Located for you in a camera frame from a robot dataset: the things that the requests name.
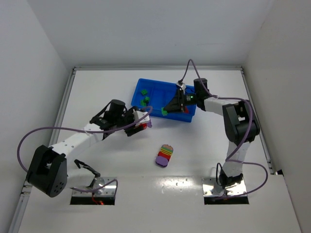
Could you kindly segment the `green lego brick with studs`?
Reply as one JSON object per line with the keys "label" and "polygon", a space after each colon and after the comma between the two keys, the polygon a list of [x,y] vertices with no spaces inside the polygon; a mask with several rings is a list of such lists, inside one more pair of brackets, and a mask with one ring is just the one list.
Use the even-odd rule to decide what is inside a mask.
{"label": "green lego brick with studs", "polygon": [[161,108],[161,113],[163,116],[167,116],[168,112],[164,109],[164,107]]}

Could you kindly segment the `small green lego brick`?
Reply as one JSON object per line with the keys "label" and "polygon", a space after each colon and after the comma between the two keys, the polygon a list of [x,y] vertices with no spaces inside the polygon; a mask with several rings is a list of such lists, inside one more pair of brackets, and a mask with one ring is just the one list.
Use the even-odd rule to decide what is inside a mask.
{"label": "small green lego brick", "polygon": [[146,89],[143,89],[143,90],[141,91],[141,94],[142,94],[142,95],[147,95],[147,94],[148,94],[148,91],[147,91]]}

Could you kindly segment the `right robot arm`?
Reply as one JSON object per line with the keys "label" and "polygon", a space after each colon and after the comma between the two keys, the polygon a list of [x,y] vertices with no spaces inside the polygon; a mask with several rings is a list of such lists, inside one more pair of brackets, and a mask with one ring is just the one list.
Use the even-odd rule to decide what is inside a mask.
{"label": "right robot arm", "polygon": [[206,79],[195,79],[194,92],[186,93],[182,80],[176,83],[172,100],[163,108],[163,113],[184,113],[189,105],[196,105],[205,112],[223,117],[225,134],[229,140],[227,156],[221,166],[216,182],[222,188],[240,183],[243,178],[242,164],[250,143],[259,134],[259,124],[249,100],[223,98],[212,95]]}

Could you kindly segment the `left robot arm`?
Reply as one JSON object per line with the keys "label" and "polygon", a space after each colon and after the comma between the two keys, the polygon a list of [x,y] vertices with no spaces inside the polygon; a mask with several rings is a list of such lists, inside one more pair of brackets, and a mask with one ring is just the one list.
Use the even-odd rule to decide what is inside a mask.
{"label": "left robot arm", "polygon": [[26,181],[53,198],[65,188],[95,193],[104,188],[101,174],[78,156],[116,131],[132,136],[151,127],[150,112],[134,106],[126,108],[121,100],[111,100],[81,130],[51,146],[39,146],[27,171]]}

